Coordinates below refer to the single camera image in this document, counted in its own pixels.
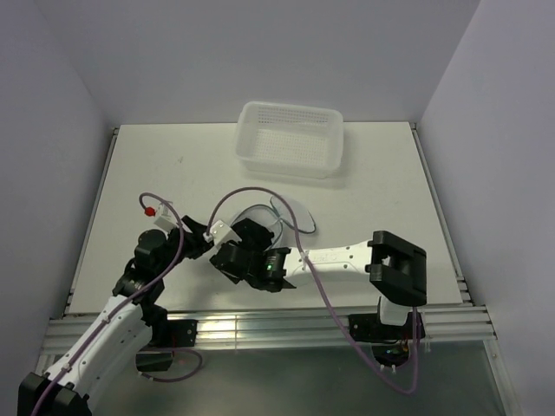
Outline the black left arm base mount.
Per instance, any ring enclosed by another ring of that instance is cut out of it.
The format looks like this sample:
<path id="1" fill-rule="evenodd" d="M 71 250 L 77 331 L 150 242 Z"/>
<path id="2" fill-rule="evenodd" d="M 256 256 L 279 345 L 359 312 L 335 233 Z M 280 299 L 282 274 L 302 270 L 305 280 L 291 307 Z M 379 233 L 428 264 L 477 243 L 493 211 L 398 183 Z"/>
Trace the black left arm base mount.
<path id="1" fill-rule="evenodd" d="M 148 346 L 153 348 L 190 348 L 196 343 L 198 321 L 169 320 L 153 325 L 153 336 Z"/>

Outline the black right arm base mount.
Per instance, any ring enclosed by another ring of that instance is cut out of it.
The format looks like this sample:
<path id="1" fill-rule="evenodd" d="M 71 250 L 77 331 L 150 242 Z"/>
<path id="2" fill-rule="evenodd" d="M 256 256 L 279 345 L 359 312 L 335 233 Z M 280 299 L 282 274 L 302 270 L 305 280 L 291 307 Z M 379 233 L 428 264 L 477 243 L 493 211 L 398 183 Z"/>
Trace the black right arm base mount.
<path id="1" fill-rule="evenodd" d="M 412 312 L 401 326 L 380 322 L 377 313 L 365 313 L 348 315 L 342 327 L 355 342 L 386 345 L 414 339 Z"/>

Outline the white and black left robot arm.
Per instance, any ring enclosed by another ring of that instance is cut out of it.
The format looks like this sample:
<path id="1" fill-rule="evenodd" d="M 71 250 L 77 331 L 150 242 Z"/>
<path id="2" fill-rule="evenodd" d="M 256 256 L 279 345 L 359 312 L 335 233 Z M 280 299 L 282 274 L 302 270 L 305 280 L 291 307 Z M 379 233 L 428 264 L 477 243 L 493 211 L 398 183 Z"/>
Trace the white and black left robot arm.
<path id="1" fill-rule="evenodd" d="M 175 350 L 194 346 L 197 321 L 170 322 L 167 311 L 155 303 L 164 289 L 159 274 L 212 247 L 204 238 L 205 225 L 188 216 L 181 223 L 183 230 L 140 235 L 134 256 L 95 321 L 55 364 L 22 381 L 18 414 L 90 415 L 115 376 L 141 350 L 157 350 L 162 362 L 147 369 L 165 371 Z"/>

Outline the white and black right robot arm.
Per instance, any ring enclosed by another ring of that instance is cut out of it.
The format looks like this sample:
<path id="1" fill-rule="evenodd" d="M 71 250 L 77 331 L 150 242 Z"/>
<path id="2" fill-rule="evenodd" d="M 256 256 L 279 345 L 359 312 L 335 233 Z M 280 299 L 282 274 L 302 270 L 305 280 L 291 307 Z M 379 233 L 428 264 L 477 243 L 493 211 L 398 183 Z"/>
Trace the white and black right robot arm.
<path id="1" fill-rule="evenodd" d="M 274 248 L 272 232 L 250 220 L 230 226 L 216 222 L 208 232 L 214 244 L 212 266 L 233 283 L 278 293 L 313 282 L 371 283 L 379 293 L 375 313 L 350 315 L 349 334 L 357 341 L 389 343 L 421 339 L 426 305 L 427 253 L 388 231 L 369 241 L 328 249 Z"/>

